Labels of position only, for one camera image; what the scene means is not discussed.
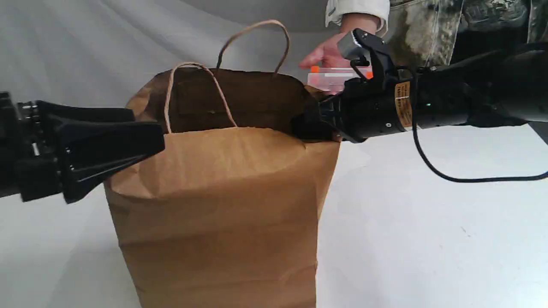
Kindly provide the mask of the person's right hand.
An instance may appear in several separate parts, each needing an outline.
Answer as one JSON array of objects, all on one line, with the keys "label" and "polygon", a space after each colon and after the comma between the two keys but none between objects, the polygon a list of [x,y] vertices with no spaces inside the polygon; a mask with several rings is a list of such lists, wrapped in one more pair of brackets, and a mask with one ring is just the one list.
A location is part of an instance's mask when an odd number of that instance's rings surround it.
[{"label": "person's right hand", "polygon": [[342,32],[320,43],[311,53],[300,62],[301,69],[309,70],[320,64],[324,68],[350,68],[350,61],[341,56],[337,43],[348,32]]}]

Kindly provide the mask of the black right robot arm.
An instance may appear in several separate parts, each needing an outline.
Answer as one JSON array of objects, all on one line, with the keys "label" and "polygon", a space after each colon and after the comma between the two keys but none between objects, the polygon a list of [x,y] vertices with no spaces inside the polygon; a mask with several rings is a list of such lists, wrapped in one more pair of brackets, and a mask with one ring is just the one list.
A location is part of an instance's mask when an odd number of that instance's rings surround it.
[{"label": "black right robot arm", "polygon": [[370,52],[372,71],[345,82],[337,95],[313,99],[292,119],[302,139],[362,143],[412,129],[470,125],[496,128],[547,121],[547,43],[530,43],[477,55],[443,67],[393,64],[379,48]]}]

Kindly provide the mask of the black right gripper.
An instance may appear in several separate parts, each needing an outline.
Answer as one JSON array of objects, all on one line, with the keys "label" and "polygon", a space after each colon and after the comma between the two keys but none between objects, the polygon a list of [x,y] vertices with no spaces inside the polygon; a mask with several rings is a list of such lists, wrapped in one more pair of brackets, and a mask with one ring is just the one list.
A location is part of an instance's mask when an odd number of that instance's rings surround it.
[{"label": "black right gripper", "polygon": [[390,81],[380,88],[370,80],[349,80],[345,89],[306,104],[292,118],[292,134],[301,140],[332,142],[334,131],[344,141],[362,143],[368,138],[412,130],[412,79]]}]

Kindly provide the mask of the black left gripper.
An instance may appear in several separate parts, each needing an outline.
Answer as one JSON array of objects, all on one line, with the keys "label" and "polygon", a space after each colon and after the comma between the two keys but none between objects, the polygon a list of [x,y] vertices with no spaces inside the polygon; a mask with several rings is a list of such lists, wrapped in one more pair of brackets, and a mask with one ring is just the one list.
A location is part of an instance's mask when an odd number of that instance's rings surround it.
[{"label": "black left gripper", "polygon": [[165,148],[162,126],[135,121],[126,108],[69,107],[37,100],[43,122],[57,129],[57,161],[41,155],[41,140],[33,135],[31,120],[22,117],[23,104],[1,93],[0,196],[19,195],[33,201],[63,192],[70,204],[95,187]]}]

